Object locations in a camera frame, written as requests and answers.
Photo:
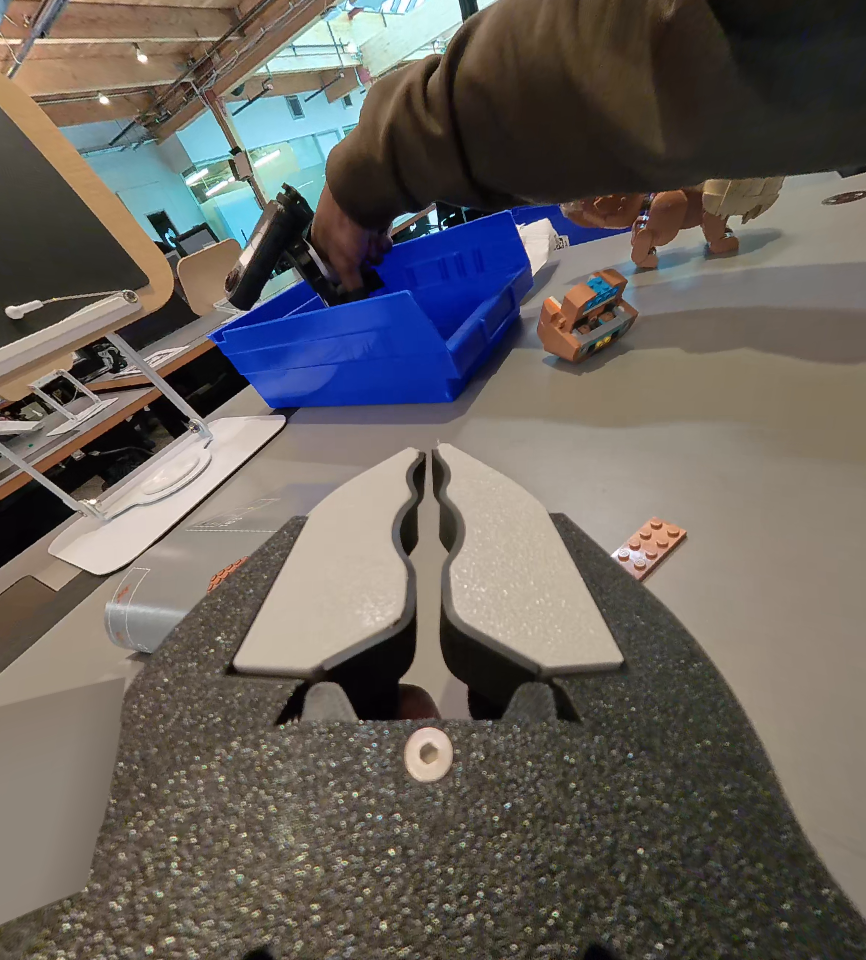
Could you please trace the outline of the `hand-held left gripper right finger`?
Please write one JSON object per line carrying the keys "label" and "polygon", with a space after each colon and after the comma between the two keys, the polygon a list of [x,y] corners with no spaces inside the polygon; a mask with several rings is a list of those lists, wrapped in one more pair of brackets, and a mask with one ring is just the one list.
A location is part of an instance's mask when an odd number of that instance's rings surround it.
{"label": "hand-held left gripper right finger", "polygon": [[623,654],[545,507],[450,443],[434,467],[443,612],[461,638],[543,679],[619,669]]}

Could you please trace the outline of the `brown tan brick dinosaur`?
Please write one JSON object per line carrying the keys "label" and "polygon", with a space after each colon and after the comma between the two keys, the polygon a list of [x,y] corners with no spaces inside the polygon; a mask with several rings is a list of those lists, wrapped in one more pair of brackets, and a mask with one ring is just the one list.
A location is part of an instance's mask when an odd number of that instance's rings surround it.
{"label": "brown tan brick dinosaur", "polygon": [[728,220],[739,216],[747,223],[760,216],[774,205],[785,180],[784,175],[710,178],[698,186],[653,194],[632,227],[632,262],[640,270],[655,269],[658,248],[694,227],[702,229],[709,257],[735,255],[740,242]]}

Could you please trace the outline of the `grey desk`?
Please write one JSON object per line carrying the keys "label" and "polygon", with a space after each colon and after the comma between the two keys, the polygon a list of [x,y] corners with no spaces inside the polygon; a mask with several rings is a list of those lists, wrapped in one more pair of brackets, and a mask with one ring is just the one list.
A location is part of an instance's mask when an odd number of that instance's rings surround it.
{"label": "grey desk", "polygon": [[[794,177],[733,258],[681,235],[577,366],[539,307],[629,242],[568,247],[459,400],[300,409],[195,516],[422,451],[407,680],[440,698],[434,450],[463,450],[545,507],[621,648],[552,678],[572,720],[282,724],[314,681],[232,659],[302,516],[157,653],[95,601],[7,666],[15,956],[866,958],[866,198],[822,205],[859,189]],[[688,536],[638,582],[610,555],[652,517]]]}

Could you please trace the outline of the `wooden office desk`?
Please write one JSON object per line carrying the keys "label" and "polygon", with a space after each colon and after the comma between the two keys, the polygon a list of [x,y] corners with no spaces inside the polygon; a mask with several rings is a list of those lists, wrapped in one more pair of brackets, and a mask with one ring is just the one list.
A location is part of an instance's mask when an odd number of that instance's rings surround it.
{"label": "wooden office desk", "polygon": [[[230,399],[245,384],[244,378],[206,338],[187,344],[157,372],[201,415],[211,414],[220,406],[220,393]],[[63,426],[65,418],[49,414],[35,430],[4,438],[5,446],[40,474],[49,475],[51,469],[64,466],[67,461],[74,461],[75,467],[82,470],[96,465],[96,459],[87,454],[87,447],[109,431],[119,429],[121,424],[135,422],[139,414],[150,411],[153,404],[170,409],[169,413],[160,414],[158,410],[150,413],[159,421],[163,418],[169,421],[173,437],[181,435],[186,428],[185,416],[176,412],[161,391],[139,371],[129,377],[100,378],[90,384],[89,389],[105,402],[98,413],[54,436],[51,431]],[[0,455],[0,502],[31,483],[33,479],[29,474]]]}

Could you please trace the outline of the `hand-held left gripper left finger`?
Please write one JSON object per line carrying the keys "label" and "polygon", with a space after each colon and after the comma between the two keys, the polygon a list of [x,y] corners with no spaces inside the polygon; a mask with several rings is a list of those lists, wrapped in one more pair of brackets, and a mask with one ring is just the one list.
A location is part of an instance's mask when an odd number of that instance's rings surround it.
{"label": "hand-held left gripper left finger", "polygon": [[313,508],[235,654],[238,673],[315,677],[413,623],[424,474],[425,454],[407,447]]}

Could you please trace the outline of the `white paper sheet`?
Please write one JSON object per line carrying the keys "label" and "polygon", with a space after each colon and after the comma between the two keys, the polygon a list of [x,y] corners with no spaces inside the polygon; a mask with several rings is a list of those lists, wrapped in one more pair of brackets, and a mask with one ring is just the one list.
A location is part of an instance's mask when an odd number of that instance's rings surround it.
{"label": "white paper sheet", "polygon": [[557,251],[570,246],[569,237],[557,232],[549,218],[518,223],[517,231],[535,276]]}

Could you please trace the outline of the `black wood-rimmed panel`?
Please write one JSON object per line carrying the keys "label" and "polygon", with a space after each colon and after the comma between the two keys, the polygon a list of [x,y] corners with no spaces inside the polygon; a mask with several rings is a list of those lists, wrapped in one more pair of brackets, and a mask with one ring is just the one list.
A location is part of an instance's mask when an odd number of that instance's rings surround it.
{"label": "black wood-rimmed panel", "polygon": [[0,74],[0,383],[155,312],[173,292],[139,222]]}

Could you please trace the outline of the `person's right hand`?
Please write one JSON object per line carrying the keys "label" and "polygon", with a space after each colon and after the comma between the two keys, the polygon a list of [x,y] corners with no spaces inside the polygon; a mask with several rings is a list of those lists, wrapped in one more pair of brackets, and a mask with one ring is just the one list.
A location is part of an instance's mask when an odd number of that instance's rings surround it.
{"label": "person's right hand", "polygon": [[391,222],[379,229],[362,227],[347,215],[328,185],[321,192],[311,227],[311,243],[346,292],[364,288],[363,268],[384,260],[392,246]]}

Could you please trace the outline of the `brown toy brick model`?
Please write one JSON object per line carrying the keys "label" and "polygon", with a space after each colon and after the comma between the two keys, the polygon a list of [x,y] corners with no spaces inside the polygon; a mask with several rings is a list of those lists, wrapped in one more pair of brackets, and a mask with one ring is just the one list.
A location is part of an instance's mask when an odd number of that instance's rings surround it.
{"label": "brown toy brick model", "polygon": [[536,329],[546,352],[579,363],[624,337],[638,317],[624,299],[627,284],[618,270],[597,270],[562,298],[547,297]]}

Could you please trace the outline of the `brown long plate brick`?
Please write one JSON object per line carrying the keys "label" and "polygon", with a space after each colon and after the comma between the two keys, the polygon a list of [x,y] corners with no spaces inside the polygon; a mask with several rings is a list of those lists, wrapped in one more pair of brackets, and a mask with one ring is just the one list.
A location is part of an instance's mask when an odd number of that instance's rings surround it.
{"label": "brown long plate brick", "polygon": [[611,553],[611,558],[638,582],[647,579],[687,540],[681,525],[653,516]]}

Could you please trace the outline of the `person's right forearm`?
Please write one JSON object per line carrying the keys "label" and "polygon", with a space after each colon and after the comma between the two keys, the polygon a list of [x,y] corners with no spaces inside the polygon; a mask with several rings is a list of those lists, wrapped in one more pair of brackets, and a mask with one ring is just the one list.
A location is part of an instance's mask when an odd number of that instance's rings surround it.
{"label": "person's right forearm", "polygon": [[368,90],[326,183],[365,228],[866,164],[866,2],[496,2]]}

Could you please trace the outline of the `blue plastic bin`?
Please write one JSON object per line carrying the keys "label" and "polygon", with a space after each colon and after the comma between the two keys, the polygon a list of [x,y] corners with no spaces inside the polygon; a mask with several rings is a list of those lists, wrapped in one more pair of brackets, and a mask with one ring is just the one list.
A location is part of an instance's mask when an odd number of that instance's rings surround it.
{"label": "blue plastic bin", "polygon": [[448,403],[533,283],[510,211],[394,245],[369,298],[325,307],[301,281],[210,340],[268,406]]}
{"label": "blue plastic bin", "polygon": [[511,209],[513,221],[518,226],[526,226],[548,220],[558,234],[567,233],[576,224],[566,218],[557,203],[541,205],[522,205]]}

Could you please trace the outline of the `grey instruction booklet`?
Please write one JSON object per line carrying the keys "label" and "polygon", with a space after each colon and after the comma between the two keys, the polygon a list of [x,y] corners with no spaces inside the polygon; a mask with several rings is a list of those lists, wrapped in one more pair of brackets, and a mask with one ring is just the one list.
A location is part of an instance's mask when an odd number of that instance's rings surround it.
{"label": "grey instruction booklet", "polygon": [[171,531],[122,574],[104,609],[108,639],[152,653],[200,599],[303,511],[281,494]]}

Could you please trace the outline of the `small wooden panel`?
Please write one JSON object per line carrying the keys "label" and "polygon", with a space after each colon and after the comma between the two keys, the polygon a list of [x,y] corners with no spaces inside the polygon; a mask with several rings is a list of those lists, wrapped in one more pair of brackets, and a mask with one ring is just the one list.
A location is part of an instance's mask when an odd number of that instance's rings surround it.
{"label": "small wooden panel", "polygon": [[184,256],[176,265],[176,278],[192,312],[203,317],[216,304],[225,304],[225,281],[236,266],[242,248],[229,238]]}

